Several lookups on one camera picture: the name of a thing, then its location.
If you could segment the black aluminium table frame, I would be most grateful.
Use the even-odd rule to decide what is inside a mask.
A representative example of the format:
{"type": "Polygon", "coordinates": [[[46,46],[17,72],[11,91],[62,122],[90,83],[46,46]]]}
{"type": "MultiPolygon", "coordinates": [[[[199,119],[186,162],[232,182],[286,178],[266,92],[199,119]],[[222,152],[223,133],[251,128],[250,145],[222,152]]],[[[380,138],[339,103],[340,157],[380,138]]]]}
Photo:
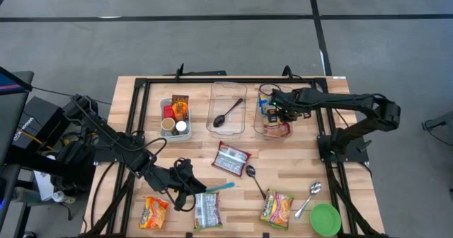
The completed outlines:
{"type": "MultiPolygon", "coordinates": [[[[213,84],[214,82],[233,82],[238,84],[308,84],[311,88],[320,88],[323,93],[329,92],[329,84],[333,81],[346,83],[342,76],[296,76],[288,81],[285,76],[137,76],[134,81],[131,105],[128,113],[125,134],[132,137],[144,136],[147,104],[152,84],[213,84]]],[[[321,117],[321,110],[316,110],[319,136],[326,135],[321,117]]],[[[350,197],[350,190],[346,179],[344,162],[324,162],[328,179],[329,193],[335,208],[339,208],[338,199],[341,199],[346,208],[350,232],[340,230],[338,238],[389,238],[387,234],[376,231],[363,218],[360,211],[354,206],[350,197]]],[[[102,218],[90,230],[82,234],[84,238],[127,238],[127,227],[132,204],[134,183],[132,174],[123,178],[126,166],[121,163],[118,167],[112,202],[106,208],[102,218]]]]}

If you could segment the black spoon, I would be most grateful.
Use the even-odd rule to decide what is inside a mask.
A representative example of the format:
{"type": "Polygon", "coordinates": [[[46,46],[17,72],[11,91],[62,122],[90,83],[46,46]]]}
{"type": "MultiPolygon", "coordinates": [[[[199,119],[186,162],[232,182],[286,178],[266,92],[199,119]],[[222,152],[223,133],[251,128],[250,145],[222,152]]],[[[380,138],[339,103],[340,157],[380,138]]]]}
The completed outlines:
{"type": "Polygon", "coordinates": [[[226,115],[229,114],[235,107],[237,107],[242,102],[243,102],[243,98],[239,98],[235,102],[235,104],[225,114],[218,115],[213,121],[213,126],[215,128],[218,128],[218,127],[222,126],[224,124],[224,122],[225,122],[226,115]]]}

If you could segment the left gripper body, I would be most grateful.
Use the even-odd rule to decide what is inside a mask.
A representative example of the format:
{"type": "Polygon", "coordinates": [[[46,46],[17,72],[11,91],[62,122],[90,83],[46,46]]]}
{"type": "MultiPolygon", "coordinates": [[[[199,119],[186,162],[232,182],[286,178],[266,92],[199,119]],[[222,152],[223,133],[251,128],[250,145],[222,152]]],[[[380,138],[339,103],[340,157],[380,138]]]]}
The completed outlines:
{"type": "Polygon", "coordinates": [[[187,193],[183,172],[187,164],[176,162],[174,167],[165,169],[152,163],[146,165],[146,182],[157,192],[165,192],[171,188],[178,193],[187,193]]]}

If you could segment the black box white logo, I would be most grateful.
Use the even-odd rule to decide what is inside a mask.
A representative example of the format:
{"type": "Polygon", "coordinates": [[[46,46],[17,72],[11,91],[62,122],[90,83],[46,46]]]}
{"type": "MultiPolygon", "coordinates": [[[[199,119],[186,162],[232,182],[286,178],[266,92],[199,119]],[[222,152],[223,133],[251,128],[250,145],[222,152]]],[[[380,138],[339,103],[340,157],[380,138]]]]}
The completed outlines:
{"type": "Polygon", "coordinates": [[[25,105],[12,144],[32,152],[50,150],[68,125],[62,108],[34,96],[25,105]]]}

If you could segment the clear plastic container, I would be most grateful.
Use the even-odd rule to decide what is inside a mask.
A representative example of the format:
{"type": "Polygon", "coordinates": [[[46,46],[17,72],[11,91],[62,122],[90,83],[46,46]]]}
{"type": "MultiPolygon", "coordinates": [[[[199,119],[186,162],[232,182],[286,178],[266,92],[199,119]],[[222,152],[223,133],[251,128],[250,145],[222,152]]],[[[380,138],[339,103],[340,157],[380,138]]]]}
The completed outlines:
{"type": "Polygon", "coordinates": [[[273,89],[279,89],[284,92],[290,92],[292,90],[291,87],[288,87],[287,85],[282,85],[282,84],[264,84],[263,86],[260,86],[258,88],[256,114],[255,114],[255,118],[254,118],[253,128],[256,132],[256,137],[261,140],[285,140],[288,138],[288,137],[271,138],[271,137],[265,137],[263,135],[263,119],[267,118],[267,117],[266,117],[266,115],[263,115],[260,112],[259,105],[258,105],[258,97],[259,97],[259,94],[265,94],[265,95],[270,96],[273,89]]]}
{"type": "Polygon", "coordinates": [[[239,139],[245,130],[247,87],[233,82],[214,82],[211,86],[210,104],[206,128],[211,137],[219,139],[239,139]],[[218,115],[225,114],[239,99],[243,102],[226,115],[220,127],[214,127],[213,121],[218,115]]]}

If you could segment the brown orange snack packet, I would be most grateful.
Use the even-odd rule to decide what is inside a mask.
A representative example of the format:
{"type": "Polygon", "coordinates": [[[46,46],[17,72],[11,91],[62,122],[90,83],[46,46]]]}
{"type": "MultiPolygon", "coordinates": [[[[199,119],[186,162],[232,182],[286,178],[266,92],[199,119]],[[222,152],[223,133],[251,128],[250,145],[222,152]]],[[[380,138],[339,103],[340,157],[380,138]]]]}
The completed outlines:
{"type": "Polygon", "coordinates": [[[188,101],[189,96],[186,95],[172,95],[172,110],[174,118],[177,121],[183,121],[188,116],[188,101]]]}

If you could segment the white plastic bin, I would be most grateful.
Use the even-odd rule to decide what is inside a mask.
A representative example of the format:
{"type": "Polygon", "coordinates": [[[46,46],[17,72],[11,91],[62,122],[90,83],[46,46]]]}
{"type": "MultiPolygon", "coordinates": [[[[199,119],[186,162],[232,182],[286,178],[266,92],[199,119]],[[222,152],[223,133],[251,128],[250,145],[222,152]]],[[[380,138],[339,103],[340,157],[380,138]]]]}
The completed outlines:
{"type": "MultiPolygon", "coordinates": [[[[163,98],[160,100],[161,107],[161,119],[164,119],[164,106],[171,104],[171,98],[163,98]]],[[[182,142],[189,140],[192,137],[192,125],[190,116],[185,120],[187,128],[182,131],[179,135],[173,135],[171,132],[165,131],[163,128],[160,128],[159,135],[167,139],[168,142],[182,142]]]]}

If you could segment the blue ramen packet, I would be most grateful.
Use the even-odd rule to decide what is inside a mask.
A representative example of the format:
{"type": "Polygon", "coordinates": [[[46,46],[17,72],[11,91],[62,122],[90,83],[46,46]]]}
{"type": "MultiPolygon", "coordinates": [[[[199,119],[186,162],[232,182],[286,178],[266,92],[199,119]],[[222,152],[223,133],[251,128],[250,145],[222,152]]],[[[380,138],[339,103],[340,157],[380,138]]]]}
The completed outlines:
{"type": "Polygon", "coordinates": [[[258,97],[258,105],[260,112],[265,115],[269,110],[275,110],[274,105],[271,104],[270,102],[271,96],[265,95],[265,94],[259,94],[258,97]]]}

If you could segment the orange ramen packet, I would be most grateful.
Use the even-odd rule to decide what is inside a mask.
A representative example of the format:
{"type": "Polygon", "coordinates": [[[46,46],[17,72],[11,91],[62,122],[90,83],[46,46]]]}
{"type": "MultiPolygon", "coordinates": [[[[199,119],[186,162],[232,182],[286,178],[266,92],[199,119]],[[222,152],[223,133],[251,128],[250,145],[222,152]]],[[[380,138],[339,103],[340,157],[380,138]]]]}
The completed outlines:
{"type": "Polygon", "coordinates": [[[145,197],[144,209],[139,221],[140,229],[161,229],[166,219],[169,202],[155,197],[145,197]]]}

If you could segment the green plastic bowl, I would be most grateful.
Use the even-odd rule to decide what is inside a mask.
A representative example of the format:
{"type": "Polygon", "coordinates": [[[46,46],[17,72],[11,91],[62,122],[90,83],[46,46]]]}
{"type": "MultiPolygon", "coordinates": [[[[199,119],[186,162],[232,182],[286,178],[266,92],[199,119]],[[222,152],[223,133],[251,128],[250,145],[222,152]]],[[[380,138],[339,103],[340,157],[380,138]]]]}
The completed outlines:
{"type": "Polygon", "coordinates": [[[314,231],[324,237],[337,235],[342,226],[340,213],[327,203],[320,203],[311,210],[310,223],[314,231]]]}

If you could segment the teal plastic spoon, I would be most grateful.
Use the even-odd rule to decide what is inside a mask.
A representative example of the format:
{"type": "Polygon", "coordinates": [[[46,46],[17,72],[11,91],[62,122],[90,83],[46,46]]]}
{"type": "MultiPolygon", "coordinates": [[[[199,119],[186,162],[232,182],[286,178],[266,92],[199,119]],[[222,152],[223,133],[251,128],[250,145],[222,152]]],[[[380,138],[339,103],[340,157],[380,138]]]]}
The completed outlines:
{"type": "Polygon", "coordinates": [[[216,186],[216,187],[213,187],[213,188],[207,188],[206,192],[207,193],[211,193],[211,192],[219,191],[219,190],[226,189],[226,188],[233,188],[234,186],[235,186],[234,182],[228,182],[228,183],[223,184],[221,186],[216,186]]]}

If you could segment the red roast beef ramen packet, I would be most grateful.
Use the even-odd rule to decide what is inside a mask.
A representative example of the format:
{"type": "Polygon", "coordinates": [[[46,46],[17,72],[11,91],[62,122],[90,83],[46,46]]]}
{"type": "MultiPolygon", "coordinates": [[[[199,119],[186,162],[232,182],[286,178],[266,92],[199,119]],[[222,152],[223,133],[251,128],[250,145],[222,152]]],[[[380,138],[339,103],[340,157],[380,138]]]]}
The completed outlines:
{"type": "Polygon", "coordinates": [[[220,142],[212,166],[241,177],[250,158],[250,153],[220,142]]]}

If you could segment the dark metal spoon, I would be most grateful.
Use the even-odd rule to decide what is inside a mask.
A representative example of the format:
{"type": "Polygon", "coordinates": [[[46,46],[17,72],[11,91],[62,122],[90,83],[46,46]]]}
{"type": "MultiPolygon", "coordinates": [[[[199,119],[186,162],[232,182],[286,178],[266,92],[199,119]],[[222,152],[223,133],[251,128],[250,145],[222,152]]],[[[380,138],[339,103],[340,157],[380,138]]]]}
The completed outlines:
{"type": "Polygon", "coordinates": [[[260,194],[261,194],[263,200],[265,200],[266,199],[266,194],[264,193],[263,189],[260,187],[258,181],[256,180],[256,170],[254,169],[254,167],[251,166],[251,165],[247,165],[246,166],[246,174],[255,181],[255,183],[256,183],[259,191],[260,191],[260,194]]]}

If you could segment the white paper sheet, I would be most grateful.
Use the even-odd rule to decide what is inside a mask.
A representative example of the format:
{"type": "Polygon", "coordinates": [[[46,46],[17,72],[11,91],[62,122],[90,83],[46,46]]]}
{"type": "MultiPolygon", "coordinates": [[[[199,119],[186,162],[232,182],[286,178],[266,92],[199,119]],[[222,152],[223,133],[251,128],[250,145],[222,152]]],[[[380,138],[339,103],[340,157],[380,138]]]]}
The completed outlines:
{"type": "Polygon", "coordinates": [[[51,182],[51,176],[41,171],[34,171],[34,177],[38,185],[41,201],[48,201],[54,193],[54,186],[51,182]]]}

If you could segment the green pink ramen packet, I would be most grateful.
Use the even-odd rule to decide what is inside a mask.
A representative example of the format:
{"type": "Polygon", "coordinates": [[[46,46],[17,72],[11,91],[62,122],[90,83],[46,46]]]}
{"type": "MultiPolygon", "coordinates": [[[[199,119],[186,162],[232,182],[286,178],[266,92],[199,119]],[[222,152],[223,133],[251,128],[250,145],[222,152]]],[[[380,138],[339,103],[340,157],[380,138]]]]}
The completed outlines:
{"type": "Polygon", "coordinates": [[[195,195],[194,230],[221,227],[218,193],[198,193],[195,195]]]}
{"type": "Polygon", "coordinates": [[[292,194],[268,189],[260,214],[260,221],[272,225],[275,228],[288,230],[293,200],[294,196],[292,194]]]}

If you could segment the black equipment beside table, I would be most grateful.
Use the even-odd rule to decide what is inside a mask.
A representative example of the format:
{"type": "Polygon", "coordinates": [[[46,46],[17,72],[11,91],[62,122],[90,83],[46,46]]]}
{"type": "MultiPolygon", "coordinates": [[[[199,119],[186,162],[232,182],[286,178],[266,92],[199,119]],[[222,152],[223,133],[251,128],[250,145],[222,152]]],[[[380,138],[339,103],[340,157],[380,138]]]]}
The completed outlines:
{"type": "Polygon", "coordinates": [[[90,146],[79,141],[70,142],[56,155],[56,160],[71,165],[63,176],[51,175],[51,183],[57,191],[70,194],[90,190],[96,169],[90,146]]]}

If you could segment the red yellow ramen packet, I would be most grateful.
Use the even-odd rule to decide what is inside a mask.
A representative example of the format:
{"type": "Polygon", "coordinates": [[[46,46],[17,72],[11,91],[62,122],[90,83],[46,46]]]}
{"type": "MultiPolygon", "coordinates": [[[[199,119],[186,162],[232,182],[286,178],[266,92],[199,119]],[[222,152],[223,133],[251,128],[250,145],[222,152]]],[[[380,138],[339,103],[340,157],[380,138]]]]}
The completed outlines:
{"type": "Polygon", "coordinates": [[[263,119],[263,135],[271,138],[289,137],[292,134],[290,123],[277,120],[270,122],[267,118],[263,119]]]}

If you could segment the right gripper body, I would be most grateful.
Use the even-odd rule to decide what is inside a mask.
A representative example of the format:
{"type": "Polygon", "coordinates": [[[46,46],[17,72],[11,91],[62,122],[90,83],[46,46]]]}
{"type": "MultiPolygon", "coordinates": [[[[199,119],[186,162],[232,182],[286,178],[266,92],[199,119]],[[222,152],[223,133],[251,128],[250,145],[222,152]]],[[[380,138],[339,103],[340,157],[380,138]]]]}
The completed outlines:
{"type": "Polygon", "coordinates": [[[296,103],[292,92],[284,92],[279,89],[273,89],[270,96],[271,104],[279,110],[280,115],[283,115],[284,111],[287,109],[295,109],[298,112],[305,112],[305,108],[296,103]]]}

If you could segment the shiny silver spoon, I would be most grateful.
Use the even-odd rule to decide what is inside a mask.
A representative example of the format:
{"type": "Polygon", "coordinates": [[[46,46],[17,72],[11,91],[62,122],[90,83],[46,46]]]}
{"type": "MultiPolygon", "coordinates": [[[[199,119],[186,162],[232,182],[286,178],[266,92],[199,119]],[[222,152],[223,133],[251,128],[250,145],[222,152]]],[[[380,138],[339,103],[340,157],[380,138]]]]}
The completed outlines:
{"type": "Polygon", "coordinates": [[[311,198],[313,196],[315,196],[316,194],[318,194],[322,189],[322,184],[321,182],[317,181],[317,182],[314,182],[313,184],[311,184],[311,187],[310,187],[310,191],[309,191],[309,196],[307,197],[307,199],[305,200],[305,202],[302,204],[302,206],[300,207],[300,209],[298,209],[298,211],[295,213],[294,215],[294,218],[296,220],[300,220],[301,217],[302,217],[302,213],[304,212],[304,209],[307,207],[307,205],[309,204],[311,198]]]}

